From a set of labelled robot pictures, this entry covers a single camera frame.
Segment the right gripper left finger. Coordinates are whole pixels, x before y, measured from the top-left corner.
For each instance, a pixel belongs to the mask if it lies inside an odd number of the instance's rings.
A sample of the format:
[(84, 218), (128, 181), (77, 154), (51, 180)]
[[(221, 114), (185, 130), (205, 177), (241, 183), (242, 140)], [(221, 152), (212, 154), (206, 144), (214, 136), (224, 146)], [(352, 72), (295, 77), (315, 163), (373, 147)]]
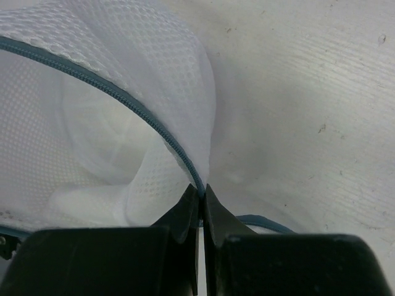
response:
[(196, 295), (199, 196), (148, 227), (46, 229), (21, 244), (2, 295)]

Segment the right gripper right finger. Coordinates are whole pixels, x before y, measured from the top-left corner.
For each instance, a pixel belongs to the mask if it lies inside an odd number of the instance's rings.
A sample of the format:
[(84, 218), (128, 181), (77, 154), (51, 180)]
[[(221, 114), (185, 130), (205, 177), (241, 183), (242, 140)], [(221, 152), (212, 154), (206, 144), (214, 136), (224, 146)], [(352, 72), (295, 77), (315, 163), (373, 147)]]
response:
[(208, 187), (202, 200), (209, 295), (391, 295), (359, 237), (297, 234), (258, 216), (237, 218)]

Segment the white mesh laundry bag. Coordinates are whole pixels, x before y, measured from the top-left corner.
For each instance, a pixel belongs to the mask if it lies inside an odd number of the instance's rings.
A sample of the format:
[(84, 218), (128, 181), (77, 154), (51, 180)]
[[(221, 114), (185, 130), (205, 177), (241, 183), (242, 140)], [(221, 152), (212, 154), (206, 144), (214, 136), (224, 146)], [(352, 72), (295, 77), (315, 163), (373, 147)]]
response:
[(1, 232), (148, 226), (209, 176), (204, 47), (156, 1), (1, 10)]

